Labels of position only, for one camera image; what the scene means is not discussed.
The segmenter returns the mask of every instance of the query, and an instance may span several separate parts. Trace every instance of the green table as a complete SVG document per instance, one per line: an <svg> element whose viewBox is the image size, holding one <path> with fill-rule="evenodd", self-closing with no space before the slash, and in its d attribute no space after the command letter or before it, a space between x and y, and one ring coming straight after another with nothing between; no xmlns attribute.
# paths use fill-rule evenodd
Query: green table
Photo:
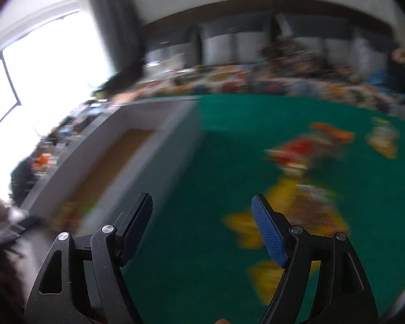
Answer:
<svg viewBox="0 0 405 324"><path fill-rule="evenodd" d="M386 118L401 134L399 158L390 161L365 143L379 113L264 95L205 95L200 106L206 136L125 275L145 324L258 322L266 307L246 271L268 259L267 251L240 249L222 218L245 211L254 194L276 183L280 171L262 151L316 121L356 134L343 160L312 175L336 191L383 312L405 286L405 122ZM299 320L307 318L316 280L311 277Z"/></svg>

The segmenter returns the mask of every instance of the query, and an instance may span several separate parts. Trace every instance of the curtain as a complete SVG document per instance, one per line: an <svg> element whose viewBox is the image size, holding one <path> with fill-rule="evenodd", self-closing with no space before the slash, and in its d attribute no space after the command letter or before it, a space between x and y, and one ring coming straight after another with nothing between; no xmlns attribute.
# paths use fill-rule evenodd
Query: curtain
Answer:
<svg viewBox="0 0 405 324"><path fill-rule="evenodd" d="M115 70L127 73L129 78L138 77L145 46L132 0L89 0L89 3Z"/></svg>

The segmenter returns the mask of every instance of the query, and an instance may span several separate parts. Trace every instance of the headboard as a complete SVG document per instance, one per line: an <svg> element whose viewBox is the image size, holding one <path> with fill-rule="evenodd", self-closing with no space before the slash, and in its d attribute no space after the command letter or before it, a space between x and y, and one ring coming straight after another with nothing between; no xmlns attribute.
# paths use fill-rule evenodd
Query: headboard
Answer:
<svg viewBox="0 0 405 324"><path fill-rule="evenodd" d="M172 31L180 27L226 17L228 15L270 10L273 12L273 16L279 13L291 13L345 17L349 19L352 25L357 25L387 36L393 36L393 30L388 23L354 8L321 0L220 1L174 13L173 15L148 23L143 28L145 34L150 37L158 33ZM279 25L275 22L275 19L273 19L273 21L273 36L277 36L280 32Z"/></svg>

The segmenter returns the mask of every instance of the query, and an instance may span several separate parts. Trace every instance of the colorful blanket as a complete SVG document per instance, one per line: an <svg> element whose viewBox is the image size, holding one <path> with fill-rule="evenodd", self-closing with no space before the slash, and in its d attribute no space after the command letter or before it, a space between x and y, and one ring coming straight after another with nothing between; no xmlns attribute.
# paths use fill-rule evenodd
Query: colorful blanket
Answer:
<svg viewBox="0 0 405 324"><path fill-rule="evenodd" d="M264 94L309 97L382 112L405 120L405 105L369 84L351 85L300 77L274 77L255 66L197 67L157 82L140 81L130 100L181 95Z"/></svg>

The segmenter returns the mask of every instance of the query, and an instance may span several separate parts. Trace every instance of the window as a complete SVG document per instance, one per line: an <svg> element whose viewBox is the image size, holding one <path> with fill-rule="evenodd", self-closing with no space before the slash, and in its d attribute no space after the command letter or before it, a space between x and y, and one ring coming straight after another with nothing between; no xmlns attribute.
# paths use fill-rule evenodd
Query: window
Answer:
<svg viewBox="0 0 405 324"><path fill-rule="evenodd" d="M112 70L91 20L77 12L51 21L0 55L0 196L10 172Z"/></svg>

